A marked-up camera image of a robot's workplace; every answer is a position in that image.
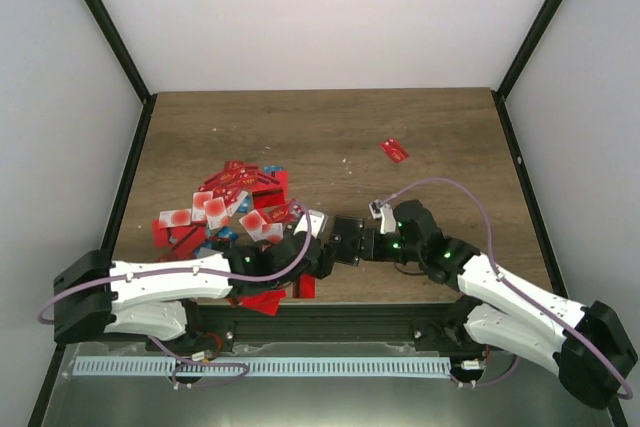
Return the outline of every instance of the playing card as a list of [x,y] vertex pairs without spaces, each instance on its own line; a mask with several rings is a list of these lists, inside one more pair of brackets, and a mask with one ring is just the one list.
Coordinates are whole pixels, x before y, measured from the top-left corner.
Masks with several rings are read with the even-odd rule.
[[265,224],[262,226],[262,240],[277,244],[282,240],[282,224]]
[[281,222],[283,224],[287,224],[289,222],[293,222],[300,217],[300,208],[296,205],[293,205],[296,199],[291,199],[284,205],[279,205],[276,208],[270,210],[267,213],[267,218],[270,223]]
[[193,194],[193,205],[191,206],[191,222],[204,223],[207,216],[204,212],[204,203],[213,198],[212,192],[196,192]]
[[271,174],[271,177],[280,182],[280,188],[284,192],[285,198],[289,196],[289,172],[286,170],[278,170]]
[[238,207],[237,212],[240,212],[241,214],[246,214],[247,212],[249,212],[249,207],[251,207],[251,198],[249,196],[247,196],[240,203],[240,206]]
[[274,207],[276,205],[282,205],[284,202],[284,191],[280,187],[253,193],[253,207],[255,209]]
[[173,244],[171,251],[179,260],[188,259],[205,240],[206,232],[204,226],[194,226],[187,235]]
[[191,209],[165,210],[158,217],[159,228],[180,227],[191,224]]
[[400,143],[393,137],[385,140],[384,142],[380,142],[380,147],[396,164],[409,157],[407,151],[404,150]]
[[231,227],[223,227],[218,231],[216,237],[219,239],[229,239],[231,242],[238,240],[238,234],[236,234]]
[[237,169],[238,167],[241,167],[243,165],[244,165],[244,162],[241,160],[227,160],[224,163],[224,170]]
[[254,241],[262,240],[262,226],[265,225],[267,221],[260,215],[260,212],[256,209],[249,212],[244,217],[240,218],[240,224],[244,227],[244,230],[247,231],[249,237],[251,237]]
[[262,172],[258,172],[256,174],[256,184],[251,187],[251,191],[255,194],[256,192],[260,192],[262,190],[270,190],[280,187],[280,181],[271,177],[270,175],[263,174]]
[[231,222],[227,215],[227,207],[224,205],[222,197],[208,200],[204,203],[204,210],[207,216],[207,225],[209,229],[219,229]]
[[234,202],[232,202],[231,204],[229,204],[228,202],[225,201],[225,205],[228,205],[227,207],[227,215],[229,217],[233,217],[233,215],[238,211],[238,209],[240,208],[240,205],[242,205],[242,203],[244,202],[244,200],[249,196],[249,193],[246,191],[242,191],[240,192],[237,196],[236,196],[236,200]]
[[262,170],[264,171],[265,174],[271,175],[274,172],[279,172],[281,170],[284,170],[284,167],[280,165],[267,165]]
[[160,219],[151,221],[151,233],[153,234],[153,244],[161,249],[169,245],[169,229],[160,227]]
[[191,232],[191,230],[193,230],[193,226],[191,225],[170,228],[169,233],[171,237],[169,237],[169,242],[171,242],[172,244],[175,244],[180,239],[182,239],[185,235]]

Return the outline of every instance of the wire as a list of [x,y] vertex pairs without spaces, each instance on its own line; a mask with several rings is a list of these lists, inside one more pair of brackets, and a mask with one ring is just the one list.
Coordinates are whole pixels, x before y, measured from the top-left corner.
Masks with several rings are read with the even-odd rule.
[[[242,274],[234,274],[232,272],[225,272],[223,270],[216,270],[216,269],[208,269],[208,268],[200,268],[198,270],[198,273],[202,273],[202,274],[211,274],[211,275],[218,275],[220,277],[226,277],[228,279],[234,279],[234,280],[245,280],[247,282],[268,282],[271,280],[275,280],[278,279],[280,277],[283,277],[285,275],[287,275],[289,272],[291,272],[293,269],[295,269],[298,265],[298,263],[304,258],[305,254],[307,253],[307,250],[309,249],[309,244],[311,244],[311,216],[309,215],[309,210],[307,209],[307,207],[301,203],[301,202],[296,202],[293,205],[297,205],[298,207],[300,207],[306,217],[306,221],[307,221],[307,226],[309,226],[307,228],[307,234],[304,237],[304,243],[302,244],[302,249],[300,249],[300,252],[298,252],[298,255],[296,256],[295,259],[293,259],[291,261],[291,263],[285,267],[284,269],[280,270],[279,272],[276,272],[275,274],[271,274],[271,275],[262,275],[262,276],[251,276],[251,275],[242,275]],[[166,269],[162,269],[162,270],[150,270],[148,272],[133,272],[133,275],[131,276],[131,278],[133,279],[142,279],[144,277],[154,277],[156,275],[167,275],[167,274],[192,274],[193,275],[193,268],[191,267],[169,267]],[[47,319],[44,317],[45,312],[54,304],[56,304],[57,302],[60,302],[62,299],[66,299],[67,297],[76,294],[78,292],[82,292],[83,290],[87,290],[87,289],[92,289],[94,287],[99,287],[101,285],[105,285],[105,284],[110,284],[112,282],[119,282],[122,280],[127,280],[127,276],[122,274],[122,275],[113,275],[111,277],[104,277],[102,279],[96,279],[96,280],[91,280],[89,282],[85,282],[83,284],[79,284],[76,285],[74,287],[71,287],[69,289],[63,290],[62,292],[60,292],[57,295],[54,295],[51,299],[49,299],[48,301],[46,301],[43,306],[40,308],[40,310],[38,311],[38,322],[40,322],[41,324],[45,324],[45,325],[52,325],[54,323],[54,319]]]
[[507,371],[504,374],[496,377],[493,380],[489,380],[487,382],[479,382],[479,383],[476,383],[475,385],[474,384],[470,384],[470,383],[465,384],[464,382],[461,382],[458,379],[456,379],[453,376],[453,374],[451,374],[450,377],[451,377],[451,381],[455,382],[458,385],[463,385],[463,386],[467,385],[467,386],[471,386],[472,388],[476,388],[476,389],[480,388],[480,387],[491,387],[492,385],[499,384],[500,382],[503,382],[503,381],[507,380],[509,377],[511,377],[513,375],[513,373],[516,371],[516,369],[518,368],[518,365],[520,365],[520,362],[521,362],[520,357],[516,357],[515,360],[513,361],[513,364],[511,364],[511,367],[509,367],[509,369],[507,369]]
[[171,352],[162,342],[160,342],[160,340],[158,340],[157,338],[151,335],[149,336],[149,340],[151,340],[151,342],[153,342],[153,344],[156,347],[158,347],[158,349],[160,349],[160,351],[163,354],[169,357],[173,357],[174,359],[180,362],[180,365],[178,365],[175,369],[173,369],[173,372],[171,373],[171,380],[173,381],[173,386],[174,386],[174,389],[176,390],[179,389],[181,385],[180,382],[178,382],[176,375],[178,372],[180,372],[180,370],[183,368],[184,365],[194,365],[197,367],[214,368],[214,369],[227,369],[227,368],[242,369],[242,372],[240,372],[238,375],[231,377],[230,379],[218,380],[215,382],[206,382],[206,383],[198,382],[197,384],[187,384],[186,385],[187,389],[202,389],[206,387],[220,387],[222,385],[233,384],[234,382],[237,382],[238,380],[242,379],[249,373],[249,366],[247,364],[243,364],[240,362],[199,362],[196,360],[188,359],[186,357],[180,357],[178,354]]
[[420,272],[407,272],[406,270],[402,270],[400,267],[398,267],[398,264],[396,262],[393,263],[393,266],[396,268],[396,270],[398,272],[400,272],[402,275],[410,275],[412,277],[422,277],[423,275],[426,275],[424,272],[420,271]]
[[609,361],[609,359],[607,359],[604,356],[604,354],[600,352],[600,350],[589,339],[587,339],[584,335],[582,335],[580,332],[578,332],[576,329],[574,329],[572,326],[570,326],[567,322],[565,322],[563,319],[558,317],[556,314],[551,312],[545,306],[541,305],[534,298],[527,295],[525,292],[523,292],[518,287],[513,285],[509,281],[509,279],[507,279],[505,276],[500,274],[500,268],[496,264],[495,258],[493,256],[493,233],[491,231],[489,216],[487,215],[487,211],[485,210],[482,203],[478,200],[478,198],[475,195],[471,193],[469,189],[467,189],[462,184],[456,182],[455,180],[447,179],[446,177],[429,177],[426,179],[418,180],[417,182],[414,182],[412,184],[409,184],[405,188],[400,189],[398,192],[391,194],[388,198],[383,200],[381,204],[384,205],[388,203],[390,200],[395,199],[399,195],[404,194],[405,192],[413,189],[414,187],[417,187],[419,185],[424,185],[424,184],[430,184],[432,182],[445,182],[447,184],[451,184],[461,189],[476,204],[476,206],[478,207],[478,210],[480,210],[480,214],[482,214],[484,225],[487,230],[487,256],[489,257],[489,264],[491,265],[491,270],[493,270],[493,273],[496,274],[497,280],[502,282],[505,286],[507,286],[507,288],[511,289],[511,291],[514,292],[516,295],[518,295],[521,299],[525,300],[526,302],[534,306],[536,309],[544,313],[547,317],[549,317],[551,320],[553,320],[554,322],[559,324],[563,329],[569,332],[573,337],[578,339],[578,341],[580,341],[582,345],[584,345],[593,355],[596,356],[596,358],[606,367],[609,373],[618,381],[620,386],[625,390],[625,393],[617,393],[616,394],[617,397],[624,400],[631,400],[633,398],[633,389],[631,388],[631,385],[629,384],[629,382],[627,382],[627,380],[622,376],[622,374],[618,372],[618,369],[615,368],[615,366]]

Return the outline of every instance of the wooden surface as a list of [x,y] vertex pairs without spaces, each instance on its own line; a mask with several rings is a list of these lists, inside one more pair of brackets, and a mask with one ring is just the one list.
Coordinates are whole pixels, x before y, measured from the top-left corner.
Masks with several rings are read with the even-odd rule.
[[[410,158],[394,164],[378,143],[395,137]],[[488,89],[402,89],[160,94],[120,230],[115,258],[153,261],[150,224],[188,208],[193,192],[230,159],[283,165],[290,196],[329,215],[368,218],[367,204],[423,177],[468,187],[492,222],[497,261],[549,288],[538,243]],[[486,249],[475,205],[446,184],[419,198],[442,230]],[[232,227],[242,228],[236,214]],[[332,219],[326,232],[330,231]],[[407,270],[416,269],[407,266]],[[457,298],[393,265],[336,264],[317,301],[403,302]]]

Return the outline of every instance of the black corner post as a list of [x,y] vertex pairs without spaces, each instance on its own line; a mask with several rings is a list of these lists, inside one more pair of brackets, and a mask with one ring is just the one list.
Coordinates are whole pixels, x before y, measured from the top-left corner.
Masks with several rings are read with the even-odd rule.
[[129,82],[131,82],[133,89],[136,91],[136,94],[138,94],[140,101],[143,104],[149,102],[151,100],[149,89],[147,89],[144,80],[142,80],[142,76],[140,75],[140,72],[138,72],[129,51],[124,45],[124,42],[118,33],[118,29],[116,29],[113,20],[111,20],[111,16],[109,15],[109,12],[107,12],[107,8],[102,3],[102,0],[84,1],[93,14],[93,17],[96,19],[100,30],[102,30],[102,33],[111,46],[113,53],[116,55],[118,62],[120,62],[122,69],[129,78]]
[[149,124],[151,123],[151,114],[153,114],[157,97],[157,94],[152,95],[149,101],[142,107],[136,132],[133,136],[131,149],[129,150],[129,156],[127,157],[127,162],[124,164],[124,171],[122,172],[120,185],[116,192],[116,198],[113,202],[111,215],[109,216],[107,228],[102,239],[102,245],[100,246],[101,250],[108,252],[109,257],[113,255],[113,251],[116,247],[118,233],[120,232],[120,225],[122,224],[124,211],[127,207],[127,201],[129,200],[129,193],[131,192],[133,179],[135,177],[136,170],[138,169],[138,162],[140,161],[142,147],[144,147],[144,141],[147,137]]
[[527,36],[524,38],[522,45],[520,46],[520,50],[516,54],[516,57],[513,59],[507,74],[504,76],[500,87],[498,87],[498,98],[502,100],[506,100],[509,96],[509,93],[513,89],[518,77],[522,74],[531,54],[537,47],[542,35],[545,30],[549,26],[551,19],[555,15],[558,7],[562,0],[545,0],[536,16]]

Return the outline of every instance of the purple cable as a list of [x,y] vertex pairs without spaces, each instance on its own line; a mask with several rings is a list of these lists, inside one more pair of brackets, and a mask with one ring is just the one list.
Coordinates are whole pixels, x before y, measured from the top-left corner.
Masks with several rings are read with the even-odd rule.
[[242,379],[249,373],[249,366],[247,364],[242,364],[240,362],[198,362],[196,360],[180,357],[174,352],[171,352],[167,347],[165,347],[165,345],[162,342],[160,342],[160,340],[156,339],[155,337],[149,336],[149,340],[151,340],[151,342],[153,342],[153,344],[156,347],[158,347],[158,349],[160,349],[160,351],[163,354],[168,355],[169,357],[173,357],[174,359],[181,362],[180,364],[176,365],[176,368],[173,369],[173,372],[171,373],[171,380],[173,381],[174,386],[180,385],[180,383],[178,382],[178,379],[176,378],[176,374],[180,371],[182,365],[195,365],[198,367],[215,368],[215,369],[226,369],[226,368],[242,369],[242,372],[240,372],[238,375],[234,375],[230,379],[224,379],[224,380],[219,380],[215,382],[206,382],[206,383],[198,382],[196,384],[191,384],[191,387],[190,387],[191,389],[202,389],[206,387],[220,387],[222,385],[229,385],[234,382],[237,382],[238,380]]
[[[489,380],[487,382],[476,383],[475,387],[473,388],[479,389],[480,387],[491,387],[492,385],[496,385],[504,380],[507,380],[516,371],[516,369],[518,368],[518,365],[520,365],[520,361],[521,361],[520,357],[516,357],[513,363],[511,364],[511,367],[509,367],[509,369],[504,374],[496,377],[493,380]],[[461,381],[456,379],[453,375],[451,375],[451,380],[456,384],[463,384]]]
[[[476,204],[476,206],[480,210],[480,213],[482,214],[482,218],[484,219],[484,225],[487,229],[487,256],[489,257],[491,270],[493,270],[496,276],[499,276],[500,270],[498,268],[498,265],[496,264],[495,258],[493,257],[493,234],[491,231],[491,224],[489,223],[489,216],[487,215],[487,211],[485,210],[484,206],[480,203],[478,198],[475,195],[473,195],[471,191],[469,191],[469,189],[467,189],[462,184],[459,184],[455,180],[447,179],[446,177],[430,177],[427,179],[418,180],[417,182],[414,182],[413,184],[406,186],[404,189],[400,189],[395,194],[391,194],[387,199],[382,201],[382,204],[384,205],[388,203],[390,200],[395,199],[399,195],[404,194],[405,192],[413,189],[414,187],[417,187],[419,185],[424,185],[424,184],[430,184],[432,182],[445,182],[447,184],[454,185],[455,187],[458,187],[459,189],[461,189],[465,194],[467,194],[467,196],[471,200],[473,200],[473,202]],[[629,384],[629,382],[627,382],[627,380],[622,376],[622,374],[618,372],[618,369],[615,368],[615,366],[609,361],[609,359],[607,359],[604,356],[604,354],[600,352],[600,350],[595,345],[593,345],[593,343],[589,339],[587,339],[584,335],[582,335],[576,329],[571,327],[568,323],[566,323],[556,314],[551,312],[549,309],[547,309],[543,305],[540,305],[540,303],[538,303],[531,296],[527,295],[525,292],[523,292],[518,287],[513,285],[505,277],[503,277],[502,279],[498,277],[498,280],[501,281],[504,285],[506,285],[507,288],[511,289],[511,291],[513,291],[520,298],[524,299],[526,302],[534,306],[536,309],[543,312],[551,320],[559,324],[563,329],[565,329],[567,332],[573,335],[576,339],[578,339],[582,343],[582,345],[584,345],[593,355],[595,355],[596,358],[602,363],[602,365],[606,367],[609,373],[618,381],[618,383],[620,383],[622,388],[625,390],[625,393],[623,394],[621,393],[616,394],[618,398],[624,399],[624,400],[631,400],[633,398],[633,389],[631,388],[631,385]]]
[[[302,209],[305,215],[305,219],[307,221],[307,234],[304,237],[304,243],[302,244],[302,249],[300,249],[300,252],[296,256],[296,258],[293,259],[291,263],[288,266],[286,266],[284,269],[282,269],[279,272],[276,272],[275,274],[263,275],[260,277],[252,277],[250,275],[242,275],[242,274],[233,274],[231,272],[224,272],[222,270],[207,269],[207,268],[200,268],[198,272],[203,274],[219,275],[220,277],[226,277],[228,279],[246,280],[247,282],[268,282],[271,280],[279,279],[284,275],[287,275],[289,272],[291,272],[293,269],[296,268],[298,263],[302,260],[304,255],[307,253],[307,249],[309,248],[309,244],[311,243],[311,216],[309,215],[309,210],[304,204],[300,202],[296,202],[296,205],[298,205]],[[193,269],[191,267],[172,267],[172,268],[162,269],[162,270],[150,270],[148,272],[134,272],[133,278],[142,279],[144,277],[154,277],[156,275],[167,275],[167,274],[193,274]],[[51,299],[46,301],[44,305],[40,308],[40,310],[38,311],[38,322],[45,325],[52,325],[54,322],[53,319],[45,318],[44,314],[52,305],[54,305],[57,302],[60,302],[62,299],[65,299],[70,295],[76,294],[86,289],[91,289],[93,287],[98,287],[101,285],[110,284],[111,282],[118,282],[121,280],[127,280],[126,275],[114,275],[111,277],[105,277],[103,279],[91,280],[89,282],[76,285],[75,287],[71,287],[67,290],[63,290],[59,294],[53,296]]]

